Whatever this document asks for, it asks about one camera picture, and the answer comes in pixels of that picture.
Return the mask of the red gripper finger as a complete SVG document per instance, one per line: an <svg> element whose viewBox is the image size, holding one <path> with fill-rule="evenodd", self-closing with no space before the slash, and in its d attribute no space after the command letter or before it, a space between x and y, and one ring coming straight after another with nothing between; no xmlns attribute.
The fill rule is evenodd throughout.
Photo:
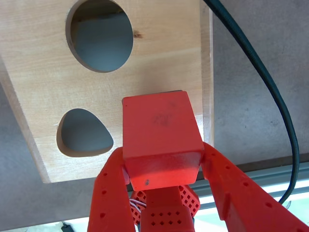
<svg viewBox="0 0 309 232"><path fill-rule="evenodd" d="M309 227L211 145L201 162L220 220L230 232L307 232Z"/></svg>
<svg viewBox="0 0 309 232"><path fill-rule="evenodd" d="M122 148L115 149L94 182L89 232L134 232Z"/></svg>

